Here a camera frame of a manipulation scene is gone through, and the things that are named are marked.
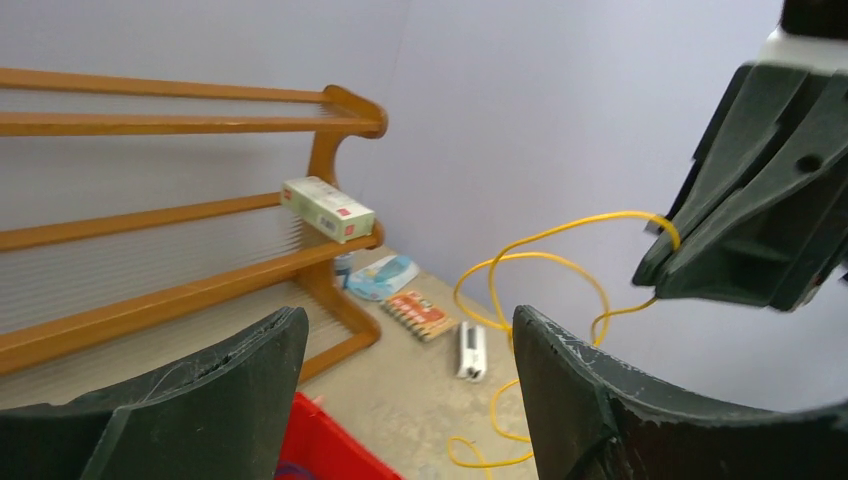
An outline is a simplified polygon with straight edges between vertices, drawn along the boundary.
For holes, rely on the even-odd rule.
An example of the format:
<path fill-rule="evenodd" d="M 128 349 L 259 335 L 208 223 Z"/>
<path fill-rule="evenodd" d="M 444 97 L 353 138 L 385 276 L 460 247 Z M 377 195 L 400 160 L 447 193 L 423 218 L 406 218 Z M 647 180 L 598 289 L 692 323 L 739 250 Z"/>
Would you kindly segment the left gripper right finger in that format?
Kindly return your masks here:
<path fill-rule="evenodd" d="M 537 309 L 513 345 L 542 479 L 843 479 L 847 406 L 781 413 L 668 383 Z"/>

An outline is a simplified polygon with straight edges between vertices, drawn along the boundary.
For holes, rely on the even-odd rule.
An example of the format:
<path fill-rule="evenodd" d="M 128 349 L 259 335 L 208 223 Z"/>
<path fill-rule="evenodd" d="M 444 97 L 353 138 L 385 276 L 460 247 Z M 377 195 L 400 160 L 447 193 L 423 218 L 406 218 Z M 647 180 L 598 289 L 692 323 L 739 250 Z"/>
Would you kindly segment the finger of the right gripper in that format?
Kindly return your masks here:
<path fill-rule="evenodd" d="M 661 299 L 789 312 L 847 260 L 847 76 L 739 67 L 632 281 Z"/>

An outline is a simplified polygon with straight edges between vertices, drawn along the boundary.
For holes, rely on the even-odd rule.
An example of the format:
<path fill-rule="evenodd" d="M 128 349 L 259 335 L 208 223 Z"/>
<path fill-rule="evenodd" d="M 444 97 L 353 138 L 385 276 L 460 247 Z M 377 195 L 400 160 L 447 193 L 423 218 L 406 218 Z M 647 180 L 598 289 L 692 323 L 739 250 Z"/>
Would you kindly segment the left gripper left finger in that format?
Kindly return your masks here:
<path fill-rule="evenodd" d="M 5 479 L 271 479 L 309 332 L 284 307 L 65 404 L 1 413 Z"/>

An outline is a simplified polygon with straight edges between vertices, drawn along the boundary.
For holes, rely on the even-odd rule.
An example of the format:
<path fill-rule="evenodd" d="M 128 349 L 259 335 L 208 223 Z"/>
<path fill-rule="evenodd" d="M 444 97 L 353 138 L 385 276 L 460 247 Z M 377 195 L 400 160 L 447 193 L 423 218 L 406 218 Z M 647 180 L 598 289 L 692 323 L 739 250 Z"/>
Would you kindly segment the red plastic bin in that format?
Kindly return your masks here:
<path fill-rule="evenodd" d="M 298 392 L 292 402 L 275 477 L 392 480 L 401 476 Z"/>

